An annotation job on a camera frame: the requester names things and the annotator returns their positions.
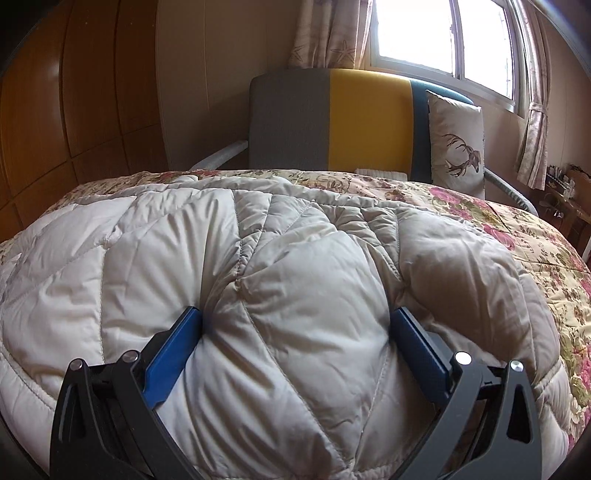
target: metal armrest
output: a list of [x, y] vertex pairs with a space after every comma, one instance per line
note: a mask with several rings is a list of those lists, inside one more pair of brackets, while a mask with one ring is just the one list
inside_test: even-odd
[[215, 170], [222, 166], [231, 158], [234, 158], [240, 152], [245, 151], [248, 148], [247, 140], [239, 140], [233, 144], [224, 147], [221, 150], [205, 157], [202, 161], [197, 162], [191, 167], [191, 170]]
[[525, 210], [526, 212], [530, 212], [532, 215], [539, 216], [533, 204], [527, 198], [525, 198], [523, 194], [515, 190], [505, 180], [491, 172], [488, 168], [484, 169], [484, 178], [511, 197], [511, 199], [519, 206], [521, 210]]

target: yellow chair stripe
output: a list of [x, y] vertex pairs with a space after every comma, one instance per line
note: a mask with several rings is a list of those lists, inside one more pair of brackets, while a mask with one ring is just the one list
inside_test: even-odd
[[413, 161], [410, 81], [378, 72], [330, 72], [329, 170], [402, 171]]

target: window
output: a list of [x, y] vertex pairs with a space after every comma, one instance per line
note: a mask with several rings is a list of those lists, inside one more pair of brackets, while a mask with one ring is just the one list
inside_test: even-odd
[[519, 63], [507, 0], [376, 0], [372, 67], [516, 110]]

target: starfish pattern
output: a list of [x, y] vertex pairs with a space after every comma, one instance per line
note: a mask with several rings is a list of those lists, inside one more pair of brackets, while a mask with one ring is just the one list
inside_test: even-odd
[[343, 45], [341, 48], [331, 48], [330, 51], [339, 54], [339, 58], [336, 60], [337, 65], [344, 59], [349, 60], [353, 65], [355, 65], [355, 48], [348, 48], [346, 40], [343, 40]]
[[303, 61], [300, 55], [300, 52], [302, 50], [302, 48], [304, 48], [305, 45], [299, 45], [297, 47], [294, 47], [293, 50], [291, 51], [291, 57], [296, 59], [297, 61]]

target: deer antler print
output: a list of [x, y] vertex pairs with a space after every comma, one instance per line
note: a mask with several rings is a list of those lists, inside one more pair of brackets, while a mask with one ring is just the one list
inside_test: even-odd
[[478, 150], [474, 150], [464, 141], [463, 138], [458, 137], [455, 134], [446, 134], [443, 136], [449, 140], [449, 143], [447, 144], [448, 147], [451, 147], [457, 143], [458, 145], [456, 148], [461, 148], [468, 154], [468, 159], [459, 165], [454, 165], [446, 160], [447, 172], [454, 177], [459, 177], [466, 174], [468, 167], [474, 167], [474, 170], [476, 170], [476, 173], [478, 173], [480, 168], [480, 152]]

